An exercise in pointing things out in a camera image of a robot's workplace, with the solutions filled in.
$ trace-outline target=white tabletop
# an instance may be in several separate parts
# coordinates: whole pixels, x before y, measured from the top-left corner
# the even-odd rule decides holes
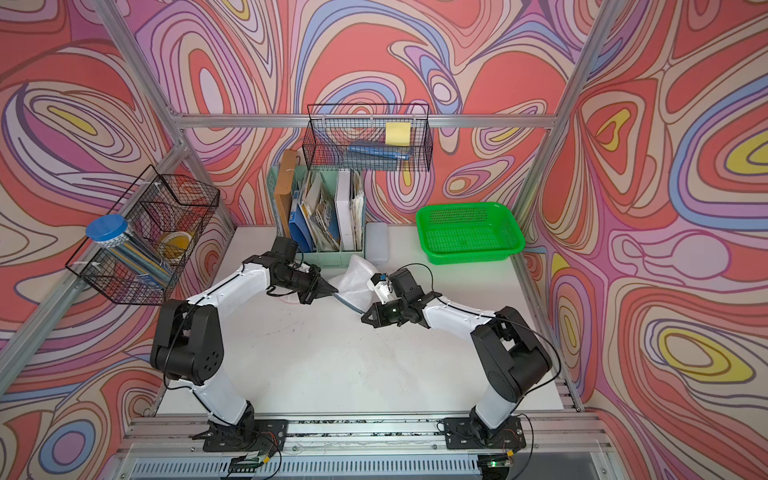
[[[412,262],[429,264],[415,227],[390,227],[391,273]],[[268,251],[273,227],[240,227],[217,274],[219,281],[243,259]],[[516,308],[533,328],[522,288],[509,260],[456,265],[429,264],[435,291],[484,310]],[[425,292],[429,272],[409,267]],[[343,270],[324,270],[330,279]],[[333,297],[312,305],[256,295],[231,318],[223,318],[223,367],[240,394],[259,413],[466,412],[488,382],[471,342],[408,323],[373,329]],[[550,379],[548,373],[542,380]],[[554,383],[527,396],[518,411],[559,410]],[[164,413],[205,413],[186,389],[165,393]]]

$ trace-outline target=colorful swirl backdrop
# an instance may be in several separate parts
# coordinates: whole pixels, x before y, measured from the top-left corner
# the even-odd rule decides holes
[[[768,478],[768,4],[631,0],[525,259],[635,478]]]
[[[170,141],[90,2],[0,2],[0,45],[2,348],[61,280],[85,226]],[[228,235],[214,217],[176,296],[210,282]],[[159,389],[147,363],[155,314],[81,294],[0,399],[0,479],[97,477]]]
[[[125,18],[182,114],[306,113],[312,103],[427,102],[437,114],[554,113],[598,10],[592,0],[178,0]],[[511,205],[543,131],[442,128],[434,167],[368,174],[372,220],[426,204]],[[239,225],[274,223],[266,174],[302,129],[195,128],[187,137]]]

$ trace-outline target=black wire basket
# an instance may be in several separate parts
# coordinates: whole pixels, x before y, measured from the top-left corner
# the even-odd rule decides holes
[[[432,166],[429,105],[310,104],[302,148],[310,170],[409,170]],[[389,122],[410,124],[408,146],[385,143]]]
[[[67,261],[67,269],[113,303],[162,305],[168,300],[179,283],[200,235],[219,206],[220,192],[216,187],[186,175],[158,174],[154,167],[149,166],[108,213],[122,205],[129,192],[137,190],[139,180],[150,170],[154,171],[154,178],[147,182],[144,191],[123,217],[134,233],[164,259],[171,273],[168,285],[163,288],[138,281],[133,270],[104,248],[99,248],[89,260],[74,261],[81,255],[84,245],[91,242],[88,238]],[[190,235],[187,248],[162,241],[167,234],[176,232]]]

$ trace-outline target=blue lid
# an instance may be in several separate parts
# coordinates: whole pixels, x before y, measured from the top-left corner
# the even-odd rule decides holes
[[[128,228],[128,222],[122,215],[104,215],[85,227],[85,234],[97,242],[106,242],[120,236]]]

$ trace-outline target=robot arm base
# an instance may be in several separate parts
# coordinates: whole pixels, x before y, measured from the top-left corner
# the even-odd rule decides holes
[[[192,439],[205,440],[204,452],[259,452],[266,455],[275,449],[273,437],[277,448],[283,450],[287,429],[288,421],[284,419],[255,419],[253,407],[248,402],[236,425],[209,421],[208,430],[194,435]]]
[[[516,416],[508,417],[495,429],[487,429],[472,409],[469,416],[443,419],[442,424],[448,450],[504,449],[517,452],[525,448],[525,435],[520,418]]]

